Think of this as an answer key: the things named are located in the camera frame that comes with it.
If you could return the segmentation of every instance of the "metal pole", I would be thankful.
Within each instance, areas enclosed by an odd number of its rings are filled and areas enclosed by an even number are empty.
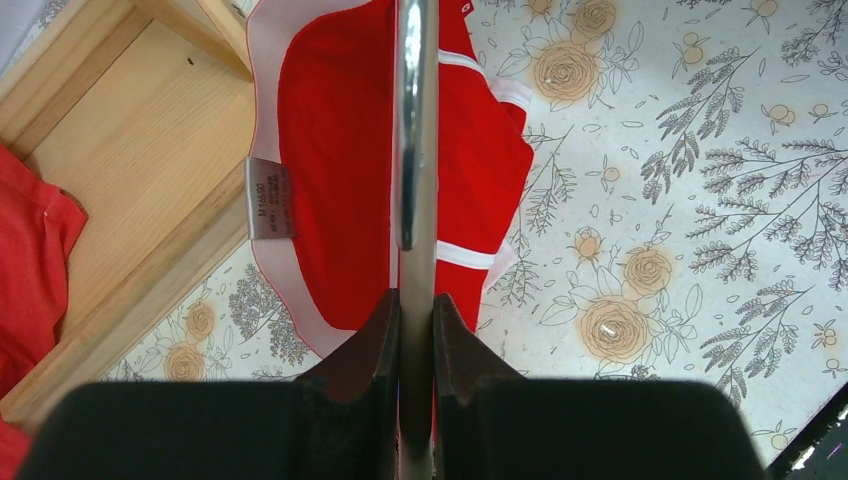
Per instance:
[[[400,254],[400,478],[432,477],[438,0],[398,0],[395,198]]]

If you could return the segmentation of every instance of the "floral tablecloth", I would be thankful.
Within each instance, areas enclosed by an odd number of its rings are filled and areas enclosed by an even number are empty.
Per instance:
[[[480,338],[529,376],[714,384],[772,460],[848,380],[848,0],[474,7],[487,74],[536,92]],[[107,378],[318,360],[245,245]]]

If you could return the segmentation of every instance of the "wooden tray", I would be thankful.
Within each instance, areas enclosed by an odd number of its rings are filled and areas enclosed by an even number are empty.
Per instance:
[[[0,401],[25,430],[105,373],[246,237],[253,86],[234,57],[227,68],[208,43],[183,38],[202,31],[178,36],[144,3],[71,0],[0,81],[0,141],[89,215],[61,340]]]

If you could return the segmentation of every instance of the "silver pole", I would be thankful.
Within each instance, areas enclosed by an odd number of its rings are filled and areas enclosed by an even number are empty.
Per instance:
[[[438,0],[398,0],[395,192],[400,255],[400,478],[432,477]]]

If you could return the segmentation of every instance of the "red garment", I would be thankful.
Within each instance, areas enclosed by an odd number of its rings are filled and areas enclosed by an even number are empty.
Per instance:
[[[286,2],[269,3],[275,2],[260,3],[254,16]],[[297,33],[277,34],[281,43],[292,38],[280,60],[259,51],[273,44],[272,27],[260,25],[269,31],[257,34],[251,25],[257,19],[248,23],[251,53],[262,55],[253,57],[258,114],[252,155],[287,167],[296,231],[292,240],[255,240],[254,253],[298,333],[322,356],[347,338],[339,332],[349,336],[360,328],[385,289],[397,284],[391,225],[395,2],[372,0],[348,10],[341,9],[343,0],[323,3],[323,16],[309,18],[305,3],[288,2],[299,18],[289,16],[276,28]],[[533,152],[521,138],[526,104],[513,98],[529,89],[487,83],[463,20],[466,5],[440,4],[436,293],[450,293],[474,330],[483,285]],[[298,31],[295,22],[305,26]],[[265,90],[273,61],[282,63],[276,98]],[[269,100],[277,100],[275,131],[265,116]],[[267,137],[275,135],[272,148]]]
[[[0,398],[56,345],[68,305],[65,261],[85,215],[0,146]],[[0,480],[29,450],[26,435],[0,420]]]

